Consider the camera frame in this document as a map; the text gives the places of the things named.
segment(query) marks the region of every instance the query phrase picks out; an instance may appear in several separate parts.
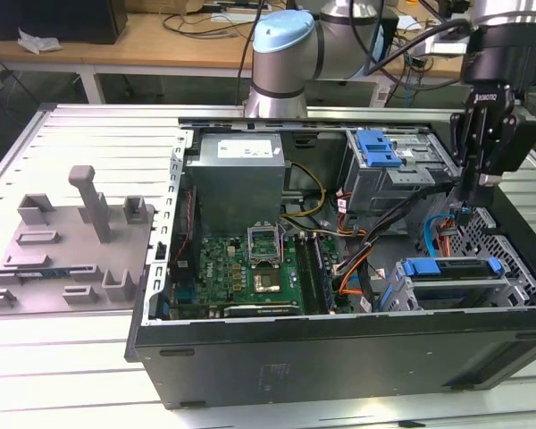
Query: ram slot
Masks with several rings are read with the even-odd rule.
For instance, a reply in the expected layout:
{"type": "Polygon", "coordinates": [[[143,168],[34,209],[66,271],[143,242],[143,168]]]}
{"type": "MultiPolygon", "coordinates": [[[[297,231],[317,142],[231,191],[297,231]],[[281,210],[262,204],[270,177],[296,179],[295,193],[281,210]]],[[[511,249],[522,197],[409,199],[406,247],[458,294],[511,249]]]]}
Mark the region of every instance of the ram slot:
{"type": "Polygon", "coordinates": [[[308,315],[327,313],[322,285],[319,283],[317,256],[303,238],[295,238],[297,275],[302,289],[304,308],[308,315]]]}

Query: white tissue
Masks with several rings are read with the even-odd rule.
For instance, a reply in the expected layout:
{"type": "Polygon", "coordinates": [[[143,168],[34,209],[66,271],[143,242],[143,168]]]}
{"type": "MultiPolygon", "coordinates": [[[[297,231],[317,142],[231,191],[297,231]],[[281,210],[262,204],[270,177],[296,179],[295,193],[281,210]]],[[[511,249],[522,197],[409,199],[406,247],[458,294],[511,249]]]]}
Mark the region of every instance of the white tissue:
{"type": "Polygon", "coordinates": [[[40,51],[59,51],[62,49],[57,38],[35,38],[30,34],[24,33],[21,29],[18,45],[28,49],[30,52],[38,55],[40,51]]]}

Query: blue wire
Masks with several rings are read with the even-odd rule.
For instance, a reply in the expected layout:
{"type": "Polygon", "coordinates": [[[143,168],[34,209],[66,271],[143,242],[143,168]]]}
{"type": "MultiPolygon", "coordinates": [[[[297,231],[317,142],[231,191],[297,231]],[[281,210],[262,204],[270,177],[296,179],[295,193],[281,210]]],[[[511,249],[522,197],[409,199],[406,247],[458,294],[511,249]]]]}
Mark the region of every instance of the blue wire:
{"type": "Polygon", "coordinates": [[[431,222],[434,219],[439,219],[441,217],[447,217],[451,219],[455,219],[455,216],[451,213],[449,214],[436,214],[434,216],[431,216],[429,219],[425,222],[425,231],[424,231],[424,237],[425,237],[425,246],[427,246],[427,251],[429,252],[429,255],[431,257],[437,257],[437,252],[435,251],[435,248],[432,246],[432,237],[431,237],[431,222]]]}

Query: yellow wire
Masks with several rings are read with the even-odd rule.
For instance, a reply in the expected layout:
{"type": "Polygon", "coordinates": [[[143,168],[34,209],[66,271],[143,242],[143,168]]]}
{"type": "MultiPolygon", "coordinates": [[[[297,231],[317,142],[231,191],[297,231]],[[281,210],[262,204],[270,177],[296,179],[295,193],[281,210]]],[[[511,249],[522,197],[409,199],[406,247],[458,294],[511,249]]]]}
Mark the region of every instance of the yellow wire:
{"type": "Polygon", "coordinates": [[[320,208],[322,208],[323,206],[323,203],[325,202],[325,189],[323,188],[323,185],[322,183],[318,180],[317,177],[315,177],[315,175],[310,172],[305,166],[303,166],[302,164],[300,163],[291,163],[292,165],[296,165],[297,167],[299,167],[300,169],[302,169],[308,176],[310,176],[312,179],[314,179],[314,181],[317,183],[318,185],[318,188],[320,188],[320,193],[321,193],[321,196],[320,196],[320,201],[318,201],[318,205],[314,208],[311,208],[309,210],[305,210],[305,212],[296,212],[296,213],[285,213],[282,215],[282,217],[303,217],[303,216],[309,216],[311,215],[312,213],[315,213],[317,212],[320,208]]]}

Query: motherboard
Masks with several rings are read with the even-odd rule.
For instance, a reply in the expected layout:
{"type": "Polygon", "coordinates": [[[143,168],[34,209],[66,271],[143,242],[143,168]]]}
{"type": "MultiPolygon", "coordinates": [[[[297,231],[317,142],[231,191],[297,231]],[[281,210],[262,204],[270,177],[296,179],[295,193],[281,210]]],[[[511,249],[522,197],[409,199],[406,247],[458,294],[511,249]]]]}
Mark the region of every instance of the motherboard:
{"type": "MultiPolygon", "coordinates": [[[[276,240],[270,234],[203,238],[197,282],[194,288],[175,290],[172,315],[184,319],[309,314],[312,305],[306,287],[319,282],[320,275],[330,273],[337,263],[335,239],[276,234],[276,240]],[[307,251],[309,241],[317,241],[313,257],[307,251]],[[272,259],[268,262],[262,256],[272,259]]],[[[332,302],[327,300],[329,310],[332,302]]]]}

